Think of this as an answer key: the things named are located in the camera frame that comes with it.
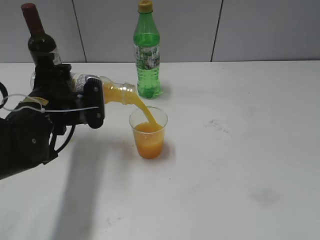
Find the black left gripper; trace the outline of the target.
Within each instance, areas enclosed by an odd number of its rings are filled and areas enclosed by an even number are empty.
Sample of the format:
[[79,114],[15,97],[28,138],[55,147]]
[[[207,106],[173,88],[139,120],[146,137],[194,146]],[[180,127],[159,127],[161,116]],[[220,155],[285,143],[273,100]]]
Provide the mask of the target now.
[[[46,109],[75,109],[77,94],[68,86],[70,80],[71,65],[67,63],[54,64],[49,56],[39,56],[35,72],[31,76],[33,85],[30,97],[40,100]],[[58,134],[63,135],[65,126],[88,124],[92,129],[100,128],[105,119],[105,102],[103,85],[97,76],[86,76],[84,84],[84,108],[85,111],[74,113],[50,113],[43,117],[28,116],[24,118],[26,127],[32,132],[51,133],[54,127],[58,128]],[[29,103],[25,98],[24,105],[38,107],[35,103]]]

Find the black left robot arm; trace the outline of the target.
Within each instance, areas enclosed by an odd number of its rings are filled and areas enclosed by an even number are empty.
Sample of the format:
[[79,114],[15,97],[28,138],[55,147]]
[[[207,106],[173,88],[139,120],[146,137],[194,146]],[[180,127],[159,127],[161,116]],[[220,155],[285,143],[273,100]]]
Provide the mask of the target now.
[[33,89],[0,120],[0,178],[45,165],[58,157],[77,125],[100,128],[105,107],[102,81],[75,79],[71,65],[39,59]]

